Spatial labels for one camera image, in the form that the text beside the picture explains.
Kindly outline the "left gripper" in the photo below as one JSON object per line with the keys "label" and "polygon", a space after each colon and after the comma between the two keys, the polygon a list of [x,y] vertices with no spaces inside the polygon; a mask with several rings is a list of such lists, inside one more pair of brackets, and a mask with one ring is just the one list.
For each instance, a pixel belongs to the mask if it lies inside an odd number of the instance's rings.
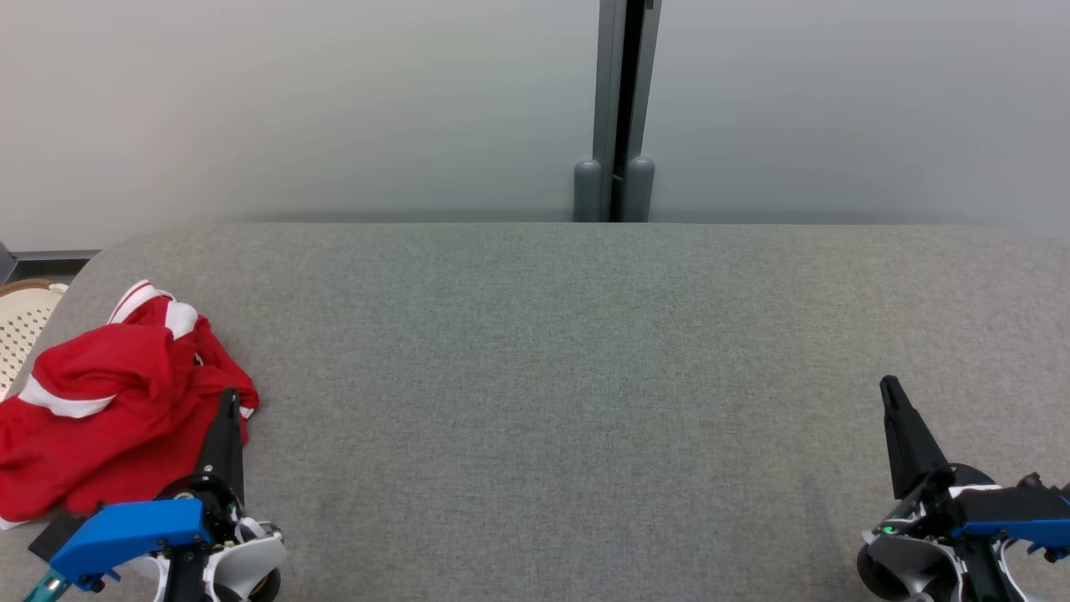
{"label": "left gripper", "polygon": [[221,390],[217,415],[211,421],[200,451],[200,472],[163,487],[155,500],[192,497],[203,506],[203,522],[211,543],[238,543],[244,509],[243,431],[240,393]]}

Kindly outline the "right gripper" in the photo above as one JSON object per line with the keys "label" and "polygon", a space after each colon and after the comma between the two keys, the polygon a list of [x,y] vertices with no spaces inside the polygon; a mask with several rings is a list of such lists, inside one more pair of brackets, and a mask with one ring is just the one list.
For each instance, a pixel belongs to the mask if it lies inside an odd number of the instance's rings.
{"label": "right gripper", "polygon": [[924,418],[895,375],[878,382],[895,507],[869,530],[882,536],[926,538],[937,527],[941,503],[965,491],[998,489],[992,477],[964,464],[949,464]]}

